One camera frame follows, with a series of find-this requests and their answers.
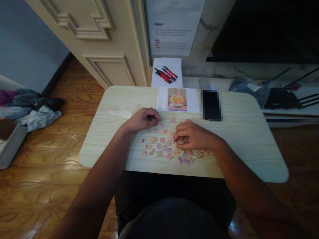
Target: person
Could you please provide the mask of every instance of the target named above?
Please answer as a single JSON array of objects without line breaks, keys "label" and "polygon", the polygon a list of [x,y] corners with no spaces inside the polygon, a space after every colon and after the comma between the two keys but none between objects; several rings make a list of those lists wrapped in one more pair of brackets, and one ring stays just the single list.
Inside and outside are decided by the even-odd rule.
[{"label": "person", "polygon": [[225,140],[190,120],[176,128],[185,150],[210,150],[224,179],[123,171],[133,132],[161,121],[142,108],[115,133],[51,239],[97,238],[115,194],[119,238],[230,238],[236,203],[259,238],[309,238],[265,183]]}]

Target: light wooden table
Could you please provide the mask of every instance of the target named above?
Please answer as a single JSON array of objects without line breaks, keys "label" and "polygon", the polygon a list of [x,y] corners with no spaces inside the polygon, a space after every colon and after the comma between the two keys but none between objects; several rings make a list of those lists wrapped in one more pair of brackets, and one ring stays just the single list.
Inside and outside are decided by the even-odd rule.
[{"label": "light wooden table", "polygon": [[[155,108],[157,91],[157,88],[150,87],[112,86],[108,88],[81,148],[80,163],[86,167],[92,167],[117,129],[127,120],[123,116],[112,114],[112,111],[132,104],[136,104],[138,108]],[[187,153],[185,156],[189,156],[189,159],[191,157],[191,163],[188,161],[179,163],[178,158],[183,156],[182,151],[179,151],[179,155],[172,153],[171,160],[166,158],[167,150],[164,145],[170,138],[169,133],[174,131],[180,122],[190,119],[224,138],[262,180],[285,182],[289,177],[287,166],[255,98],[244,93],[223,92],[220,93],[220,101],[222,122],[204,120],[199,114],[159,111],[164,127],[157,126],[131,136],[125,170],[223,178],[215,158],[207,155],[209,152],[189,152],[193,153],[193,156]],[[172,117],[176,118],[176,123],[171,123]],[[160,142],[161,138],[165,139],[165,143]],[[158,150],[158,143],[161,143],[164,148]],[[174,145],[168,148],[176,153],[177,149]]]}]

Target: pen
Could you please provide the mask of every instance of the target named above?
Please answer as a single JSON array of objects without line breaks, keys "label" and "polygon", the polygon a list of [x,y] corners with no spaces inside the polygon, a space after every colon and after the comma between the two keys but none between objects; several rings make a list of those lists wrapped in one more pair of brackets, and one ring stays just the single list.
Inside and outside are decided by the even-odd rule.
[{"label": "pen", "polygon": [[165,74],[164,72],[162,72],[161,70],[159,70],[159,73],[166,76],[168,79],[171,79],[171,76],[168,74]]},{"label": "pen", "polygon": [[171,74],[171,73],[169,73],[167,70],[165,70],[164,68],[162,68],[163,69],[163,71],[165,71],[165,73],[166,74],[168,74],[172,79],[173,79],[173,81],[176,81],[176,78],[174,78],[174,76]]},{"label": "pen", "polygon": [[166,78],[169,82],[173,82],[167,75],[162,74],[161,72],[158,72],[161,76],[163,76],[164,78]]},{"label": "pen", "polygon": [[164,68],[166,69],[166,70],[168,70],[170,73],[172,73],[176,78],[178,78],[178,76],[177,75],[175,75],[173,72],[171,72],[171,70],[170,69],[168,69],[166,66],[164,66]]},{"label": "pen", "polygon": [[162,71],[160,71],[160,70],[158,70],[156,68],[154,68],[154,69],[157,71],[158,75],[160,74],[160,75],[166,77],[172,83],[172,81],[170,79],[171,77],[169,75],[165,74],[164,72],[162,72]]},{"label": "pen", "polygon": [[155,72],[159,77],[163,78],[167,83],[171,83],[168,79],[164,78],[161,74]]}]

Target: wooden floor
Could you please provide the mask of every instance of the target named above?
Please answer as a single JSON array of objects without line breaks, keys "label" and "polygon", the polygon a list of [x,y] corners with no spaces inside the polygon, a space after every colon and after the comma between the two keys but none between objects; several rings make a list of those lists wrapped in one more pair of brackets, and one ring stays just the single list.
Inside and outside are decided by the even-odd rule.
[{"label": "wooden floor", "polygon": [[[78,154],[104,93],[75,59],[52,97],[66,100],[63,115],[31,132],[8,169],[0,171],[0,238],[48,238],[71,205],[88,168]],[[319,127],[273,129],[290,179],[268,184],[296,219],[319,238]],[[99,238],[117,238],[112,201]],[[237,209],[229,227],[233,238],[258,238]]]}]

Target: black shorts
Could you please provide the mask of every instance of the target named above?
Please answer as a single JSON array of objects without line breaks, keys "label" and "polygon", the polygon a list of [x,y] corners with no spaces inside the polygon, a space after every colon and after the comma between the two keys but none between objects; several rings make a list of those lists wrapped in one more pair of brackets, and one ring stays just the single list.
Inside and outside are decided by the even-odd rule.
[{"label": "black shorts", "polygon": [[193,201],[228,233],[236,202],[224,179],[124,171],[115,192],[118,235],[141,210],[166,197]]}]

